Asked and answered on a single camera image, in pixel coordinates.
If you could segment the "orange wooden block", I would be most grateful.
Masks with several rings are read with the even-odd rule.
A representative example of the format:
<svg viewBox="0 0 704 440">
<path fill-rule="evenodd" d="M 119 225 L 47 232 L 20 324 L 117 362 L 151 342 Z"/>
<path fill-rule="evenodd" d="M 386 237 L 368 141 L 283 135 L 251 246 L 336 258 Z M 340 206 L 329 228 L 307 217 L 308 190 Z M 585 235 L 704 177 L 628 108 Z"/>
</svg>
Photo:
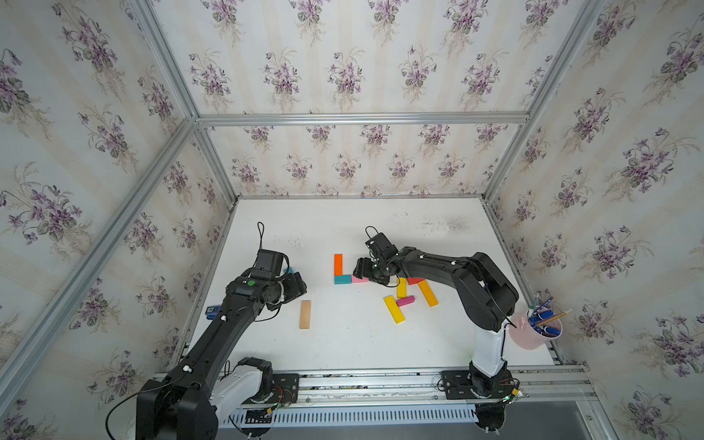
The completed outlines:
<svg viewBox="0 0 704 440">
<path fill-rule="evenodd" d="M 343 255 L 335 254 L 334 256 L 334 276 L 339 277 L 344 273 L 343 270 Z"/>
</svg>

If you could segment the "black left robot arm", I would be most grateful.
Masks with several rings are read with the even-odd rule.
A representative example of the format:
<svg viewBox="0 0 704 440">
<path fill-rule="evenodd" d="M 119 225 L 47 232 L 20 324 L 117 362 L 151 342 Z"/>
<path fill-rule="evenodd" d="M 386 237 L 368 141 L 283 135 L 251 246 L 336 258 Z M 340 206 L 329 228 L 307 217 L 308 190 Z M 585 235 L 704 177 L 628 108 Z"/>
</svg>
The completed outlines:
<svg viewBox="0 0 704 440">
<path fill-rule="evenodd" d="M 252 267 L 225 288 L 220 309 L 188 354 L 161 381 L 147 381 L 136 401 L 137 439 L 214 439 L 220 425 L 246 401 L 284 396 L 271 363 L 245 357 L 225 374 L 236 343 L 264 309 L 304 295 L 307 286 L 288 257 L 259 249 Z"/>
</svg>

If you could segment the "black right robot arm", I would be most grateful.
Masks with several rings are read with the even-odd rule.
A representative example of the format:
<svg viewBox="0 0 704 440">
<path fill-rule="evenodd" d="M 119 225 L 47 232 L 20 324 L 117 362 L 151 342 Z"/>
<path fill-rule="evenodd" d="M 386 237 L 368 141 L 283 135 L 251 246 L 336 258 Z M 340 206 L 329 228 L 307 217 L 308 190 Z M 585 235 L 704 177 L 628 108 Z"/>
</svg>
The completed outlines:
<svg viewBox="0 0 704 440">
<path fill-rule="evenodd" d="M 390 279 L 418 278 L 453 288 L 476 327 L 475 350 L 469 363 L 472 393 L 497 399 L 510 382 L 504 358 L 506 326 L 519 300 L 517 289 L 485 253 L 471 257 L 446 257 L 415 247 L 381 251 L 371 249 L 359 258 L 353 275 L 388 287 Z"/>
</svg>

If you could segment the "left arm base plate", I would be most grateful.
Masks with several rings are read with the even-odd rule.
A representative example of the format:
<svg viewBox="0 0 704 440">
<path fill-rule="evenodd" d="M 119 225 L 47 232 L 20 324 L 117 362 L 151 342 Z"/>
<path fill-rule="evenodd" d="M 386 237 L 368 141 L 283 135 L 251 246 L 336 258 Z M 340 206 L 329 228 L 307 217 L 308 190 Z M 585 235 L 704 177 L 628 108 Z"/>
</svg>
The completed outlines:
<svg viewBox="0 0 704 440">
<path fill-rule="evenodd" d="M 262 376 L 260 389 L 251 397 L 235 401 L 242 405 L 290 405 L 298 402 L 301 375 L 297 373 L 273 373 Z"/>
</svg>

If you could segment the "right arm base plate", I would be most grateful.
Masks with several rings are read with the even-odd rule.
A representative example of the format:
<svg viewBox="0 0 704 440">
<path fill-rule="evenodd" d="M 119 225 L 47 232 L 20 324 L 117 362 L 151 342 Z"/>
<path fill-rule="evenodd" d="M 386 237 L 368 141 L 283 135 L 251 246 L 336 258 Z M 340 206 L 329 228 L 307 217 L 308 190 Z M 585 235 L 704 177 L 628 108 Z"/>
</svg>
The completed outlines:
<svg viewBox="0 0 704 440">
<path fill-rule="evenodd" d="M 436 388 L 448 400 L 511 401 L 518 394 L 520 381 L 506 368 L 491 378 L 478 370 L 444 370 Z"/>
</svg>

